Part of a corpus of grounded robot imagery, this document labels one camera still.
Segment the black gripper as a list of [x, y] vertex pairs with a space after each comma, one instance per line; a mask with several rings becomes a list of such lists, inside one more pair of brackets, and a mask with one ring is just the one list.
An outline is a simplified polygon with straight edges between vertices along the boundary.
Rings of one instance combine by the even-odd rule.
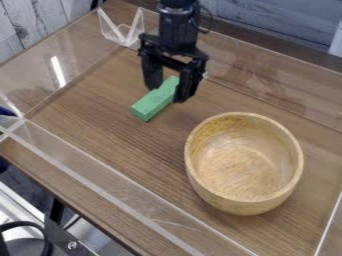
[[201, 6], [159, 6], [158, 34], [139, 35], [142, 69], [146, 87], [158, 89], [163, 83], [163, 67], [178, 72], [174, 102], [186, 102], [197, 93], [206, 71], [207, 54], [198, 48]]

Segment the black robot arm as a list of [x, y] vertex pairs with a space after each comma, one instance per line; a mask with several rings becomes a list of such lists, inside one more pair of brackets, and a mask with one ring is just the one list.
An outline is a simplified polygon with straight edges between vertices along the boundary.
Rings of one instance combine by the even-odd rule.
[[174, 103], [186, 102], [197, 93], [206, 72], [209, 55], [197, 47], [202, 5], [199, 0], [161, 0], [159, 30], [139, 35], [142, 70], [146, 87], [158, 89], [163, 68], [179, 72]]

